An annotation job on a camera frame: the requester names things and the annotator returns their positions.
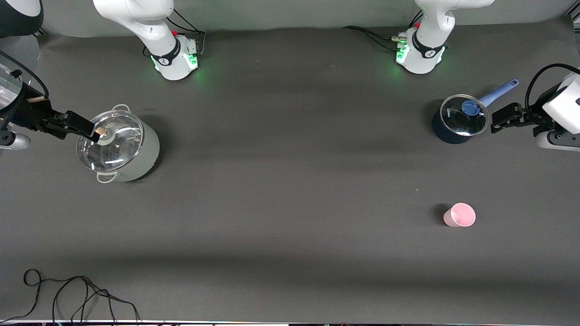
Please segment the dark blue saucepan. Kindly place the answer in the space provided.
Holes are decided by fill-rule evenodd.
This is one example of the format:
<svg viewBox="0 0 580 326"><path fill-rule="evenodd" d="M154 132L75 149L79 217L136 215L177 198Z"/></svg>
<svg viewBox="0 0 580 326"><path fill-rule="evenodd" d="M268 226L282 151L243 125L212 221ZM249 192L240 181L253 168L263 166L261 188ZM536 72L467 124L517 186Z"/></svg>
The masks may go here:
<svg viewBox="0 0 580 326"><path fill-rule="evenodd" d="M485 105L485 107L488 109L488 106L491 105L491 103L493 103L495 100L499 99L501 96L505 95L506 93L508 93L509 91L514 89L515 87L517 87L518 85L519 85L519 80L517 80L517 79L509 80L508 82L504 83L503 85L501 85L500 87L495 89L495 91L492 91L491 93L481 97L478 100L481 101ZM449 132L449 130L447 130L443 126L443 123L441 122L441 120L439 118L439 109L433 116L432 129L433 129L433 132L435 133L435 135L440 140L442 140L443 142L449 143L449 144L466 143L471 138L473 138L473 137L458 136L452 132Z"/></svg>

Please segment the glass lid with tan knob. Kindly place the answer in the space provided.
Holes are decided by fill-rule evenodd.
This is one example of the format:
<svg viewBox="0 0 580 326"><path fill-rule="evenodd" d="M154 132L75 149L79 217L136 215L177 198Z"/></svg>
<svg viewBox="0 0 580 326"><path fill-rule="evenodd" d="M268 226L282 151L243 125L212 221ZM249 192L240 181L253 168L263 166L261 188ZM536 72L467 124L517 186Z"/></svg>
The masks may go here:
<svg viewBox="0 0 580 326"><path fill-rule="evenodd" d="M119 105L91 120L95 130L103 129L98 142L79 137L79 161L96 173L109 173L126 165L137 155L143 142L143 124L127 106Z"/></svg>

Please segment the glass lid with blue knob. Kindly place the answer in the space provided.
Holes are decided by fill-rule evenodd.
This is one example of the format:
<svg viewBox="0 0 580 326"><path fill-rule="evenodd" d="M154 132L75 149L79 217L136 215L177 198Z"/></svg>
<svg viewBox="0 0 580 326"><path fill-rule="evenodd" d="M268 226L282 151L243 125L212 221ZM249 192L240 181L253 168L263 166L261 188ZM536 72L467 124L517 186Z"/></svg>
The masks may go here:
<svg viewBox="0 0 580 326"><path fill-rule="evenodd" d="M457 94L443 101L439 118L449 132L473 137L487 129L489 113L485 105L475 97Z"/></svg>

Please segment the pale green cooking pot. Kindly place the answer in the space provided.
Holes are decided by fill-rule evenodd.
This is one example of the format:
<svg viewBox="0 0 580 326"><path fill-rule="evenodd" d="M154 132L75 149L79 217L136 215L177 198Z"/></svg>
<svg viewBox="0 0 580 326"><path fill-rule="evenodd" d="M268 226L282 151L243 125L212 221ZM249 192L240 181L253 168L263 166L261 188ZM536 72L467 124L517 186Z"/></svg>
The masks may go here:
<svg viewBox="0 0 580 326"><path fill-rule="evenodd" d="M143 120L141 120L141 122L143 124L144 136L142 145L137 152L137 155L135 155L135 157L133 157L129 163L112 172L96 173L93 171L93 173L96 173L96 179L99 183L108 184L113 182L132 182L133 180L137 180L143 177L154 167L160 153L160 141L157 133L153 130L153 128L151 128ZM97 129L95 131L100 135L104 135L103 129Z"/></svg>

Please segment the pink plastic cup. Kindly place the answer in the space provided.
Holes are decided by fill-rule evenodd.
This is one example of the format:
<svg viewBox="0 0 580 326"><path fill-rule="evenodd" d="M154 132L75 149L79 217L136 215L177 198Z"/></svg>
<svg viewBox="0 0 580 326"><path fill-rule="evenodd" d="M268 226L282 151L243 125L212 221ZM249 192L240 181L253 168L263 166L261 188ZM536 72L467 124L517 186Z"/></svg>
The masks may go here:
<svg viewBox="0 0 580 326"><path fill-rule="evenodd" d="M476 212L466 203L457 203L444 213L443 219L449 227L470 227L476 221Z"/></svg>

